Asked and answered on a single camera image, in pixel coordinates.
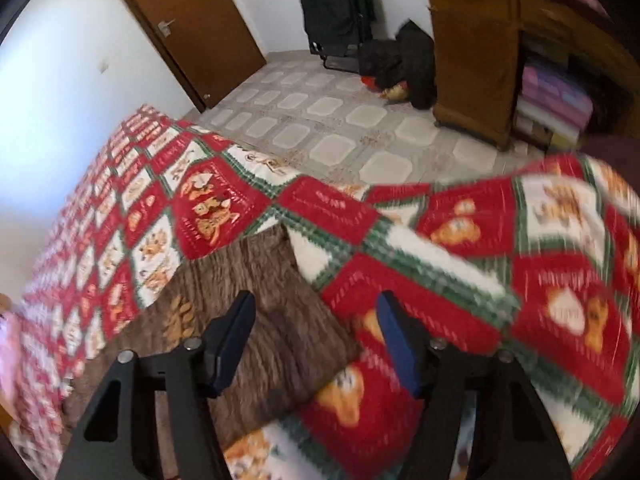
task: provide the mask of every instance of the black mount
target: black mount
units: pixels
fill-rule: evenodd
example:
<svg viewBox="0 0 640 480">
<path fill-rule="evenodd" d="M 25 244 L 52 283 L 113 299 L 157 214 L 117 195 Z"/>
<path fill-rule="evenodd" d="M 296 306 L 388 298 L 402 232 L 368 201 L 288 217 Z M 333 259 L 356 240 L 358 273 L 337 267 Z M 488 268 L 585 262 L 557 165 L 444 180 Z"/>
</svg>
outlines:
<svg viewBox="0 0 640 480">
<path fill-rule="evenodd" d="M 467 480 L 571 479 L 556 430 L 512 354 L 468 354 L 431 337 L 391 292 L 380 294 L 377 313 L 402 385 L 426 401 L 400 479 L 449 479 L 469 390 L 477 393 L 477 410 Z M 154 397 L 166 391 L 180 478 L 232 480 L 206 399 L 231 384 L 254 321 L 255 299 L 243 291 L 202 338 L 145 358 L 121 352 L 78 423 L 56 479 L 162 480 Z"/>
<path fill-rule="evenodd" d="M 477 409 L 467 480 L 572 478 L 546 409 L 511 353 L 473 355 L 431 337 L 389 291 L 380 294 L 377 314 L 402 385 L 426 400 L 400 479 L 449 479 L 470 390 Z"/>
<path fill-rule="evenodd" d="M 202 338 L 145 358 L 121 352 L 79 421 L 56 479 L 162 480 L 155 392 L 166 391 L 180 478 L 232 480 L 206 399 L 231 384 L 254 321 L 254 297 L 242 291 Z"/>
</svg>

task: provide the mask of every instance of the brown blanket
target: brown blanket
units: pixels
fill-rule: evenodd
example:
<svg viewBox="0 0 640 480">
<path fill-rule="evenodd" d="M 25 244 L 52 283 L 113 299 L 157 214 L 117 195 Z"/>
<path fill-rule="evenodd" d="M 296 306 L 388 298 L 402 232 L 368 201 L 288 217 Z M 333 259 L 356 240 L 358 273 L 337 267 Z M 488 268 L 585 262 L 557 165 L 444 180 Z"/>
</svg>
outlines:
<svg viewBox="0 0 640 480">
<path fill-rule="evenodd" d="M 199 260 L 185 261 L 158 300 L 86 364 L 63 404 L 65 434 L 122 349 L 140 356 L 173 349 L 225 313 L 240 290 L 256 298 L 254 329 L 231 387 L 209 409 L 222 449 L 310 399 L 358 352 L 356 342 L 298 273 L 285 229 L 276 226 Z M 156 401 L 165 478 L 178 474 L 164 394 Z"/>
</svg>

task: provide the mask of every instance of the christmas blanket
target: christmas blanket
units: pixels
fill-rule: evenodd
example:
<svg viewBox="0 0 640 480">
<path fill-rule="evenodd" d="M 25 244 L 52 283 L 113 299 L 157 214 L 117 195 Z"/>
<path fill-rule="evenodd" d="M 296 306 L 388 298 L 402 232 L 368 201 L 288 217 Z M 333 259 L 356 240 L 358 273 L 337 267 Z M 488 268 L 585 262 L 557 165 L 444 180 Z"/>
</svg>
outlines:
<svg viewBox="0 0 640 480">
<path fill-rule="evenodd" d="M 34 265 L 12 438 L 52 478 L 61 400 L 84 364 L 184 258 L 280 222 L 300 273 L 363 351 L 312 402 L 227 450 L 235 478 L 394 478 L 421 405 L 385 351 L 373 310 L 385 289 L 465 351 L 516 354 L 575 478 L 590 478 L 640 397 L 639 219 L 638 197 L 587 157 L 449 187 L 335 189 L 143 107 L 68 197 Z"/>
</svg>

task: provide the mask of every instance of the black backpack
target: black backpack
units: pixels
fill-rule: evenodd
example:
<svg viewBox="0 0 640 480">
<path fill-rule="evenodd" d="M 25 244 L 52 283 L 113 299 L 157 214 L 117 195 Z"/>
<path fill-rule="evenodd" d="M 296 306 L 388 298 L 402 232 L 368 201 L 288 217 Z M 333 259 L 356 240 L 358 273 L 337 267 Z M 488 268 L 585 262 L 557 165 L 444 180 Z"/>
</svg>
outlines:
<svg viewBox="0 0 640 480">
<path fill-rule="evenodd" d="M 418 110 L 431 108 L 436 97 L 434 44 L 414 22 L 406 22 L 396 40 L 367 41 L 359 50 L 360 75 L 373 76 L 380 89 L 406 81 L 409 100 Z"/>
<path fill-rule="evenodd" d="M 372 38 L 373 0 L 300 0 L 312 54 L 355 57 Z"/>
</svg>

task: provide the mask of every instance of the wooden dresser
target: wooden dresser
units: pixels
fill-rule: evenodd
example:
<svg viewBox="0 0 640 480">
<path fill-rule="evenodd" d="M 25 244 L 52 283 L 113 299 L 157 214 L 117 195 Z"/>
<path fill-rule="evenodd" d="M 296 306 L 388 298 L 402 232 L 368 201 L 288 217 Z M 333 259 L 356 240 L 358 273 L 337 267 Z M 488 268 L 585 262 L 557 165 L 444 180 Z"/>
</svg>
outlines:
<svg viewBox="0 0 640 480">
<path fill-rule="evenodd" d="M 437 120 L 507 145 L 522 74 L 524 34 L 604 75 L 610 97 L 602 133 L 640 137 L 640 66 L 613 24 L 577 0 L 430 0 Z"/>
</svg>

